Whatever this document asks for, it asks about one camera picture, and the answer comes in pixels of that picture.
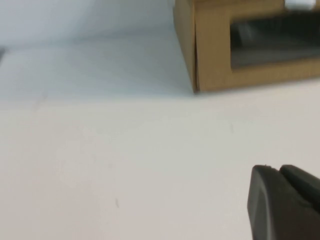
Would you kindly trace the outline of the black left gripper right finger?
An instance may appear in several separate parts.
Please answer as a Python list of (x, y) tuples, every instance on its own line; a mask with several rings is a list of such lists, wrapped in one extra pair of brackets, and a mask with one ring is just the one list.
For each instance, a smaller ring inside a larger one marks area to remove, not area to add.
[(320, 179), (294, 165), (283, 165), (280, 173), (313, 208), (320, 207)]

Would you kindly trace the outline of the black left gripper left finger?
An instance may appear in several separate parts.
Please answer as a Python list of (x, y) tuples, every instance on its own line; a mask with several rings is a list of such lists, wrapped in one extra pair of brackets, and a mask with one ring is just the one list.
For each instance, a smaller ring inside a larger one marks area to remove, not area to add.
[(247, 200), (254, 240), (319, 240), (320, 208), (306, 201), (280, 173), (255, 165)]

